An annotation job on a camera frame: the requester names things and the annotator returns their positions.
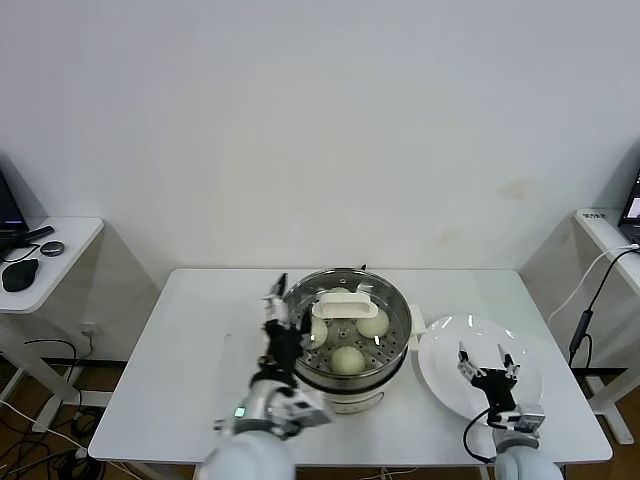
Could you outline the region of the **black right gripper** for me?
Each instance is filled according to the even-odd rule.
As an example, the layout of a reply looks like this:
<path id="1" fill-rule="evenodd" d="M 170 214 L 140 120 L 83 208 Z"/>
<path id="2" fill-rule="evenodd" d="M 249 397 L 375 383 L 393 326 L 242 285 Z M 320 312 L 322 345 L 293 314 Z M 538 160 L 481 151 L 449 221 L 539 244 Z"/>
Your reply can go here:
<path id="1" fill-rule="evenodd" d="M 516 402 L 512 390 L 517 384 L 520 365 L 501 344 L 498 351 L 505 370 L 480 369 L 471 359 L 462 342 L 458 345 L 457 368 L 462 376 L 476 389 L 481 390 L 491 410 L 514 410 Z"/>

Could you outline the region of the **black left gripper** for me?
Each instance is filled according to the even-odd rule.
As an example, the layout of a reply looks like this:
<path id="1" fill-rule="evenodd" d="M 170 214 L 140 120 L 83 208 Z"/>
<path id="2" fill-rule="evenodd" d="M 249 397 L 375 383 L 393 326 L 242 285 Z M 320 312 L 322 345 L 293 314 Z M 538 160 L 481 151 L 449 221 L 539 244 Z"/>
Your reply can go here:
<path id="1" fill-rule="evenodd" d="M 259 379 L 296 385 L 295 366 L 303 349 L 312 343 L 313 316 L 311 312 L 303 312 L 295 327 L 283 326 L 289 324 L 288 310 L 283 300 L 287 283 L 288 275 L 282 273 L 263 297 L 266 317 L 264 331 L 268 346 L 265 354 L 259 358 Z"/>

